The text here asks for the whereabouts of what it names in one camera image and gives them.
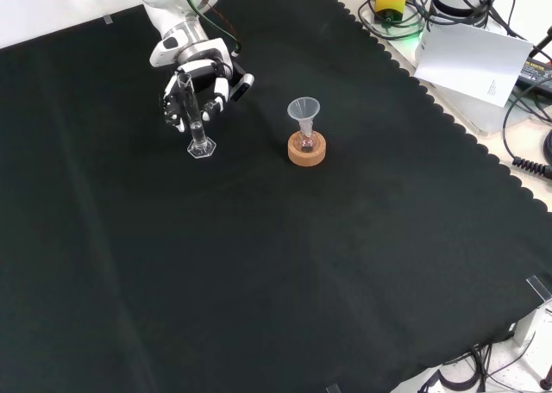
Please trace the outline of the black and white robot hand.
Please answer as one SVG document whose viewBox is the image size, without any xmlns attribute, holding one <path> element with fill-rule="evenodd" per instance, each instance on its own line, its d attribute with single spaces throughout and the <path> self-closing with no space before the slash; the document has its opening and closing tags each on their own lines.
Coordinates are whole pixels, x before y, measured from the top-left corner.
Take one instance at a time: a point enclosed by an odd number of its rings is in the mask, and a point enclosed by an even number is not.
<svg viewBox="0 0 552 393">
<path fill-rule="evenodd" d="M 200 111 L 202 120 L 208 121 L 224 111 L 230 98 L 234 66 L 222 39 L 186 47 L 182 34 L 169 36 L 156 45 L 149 61 L 156 68 L 176 66 L 162 96 L 163 116 L 168 125 L 181 133 L 186 131 L 186 112 L 190 109 L 185 105 L 187 89 L 197 93 L 214 87 L 214 98 Z"/>
</svg>

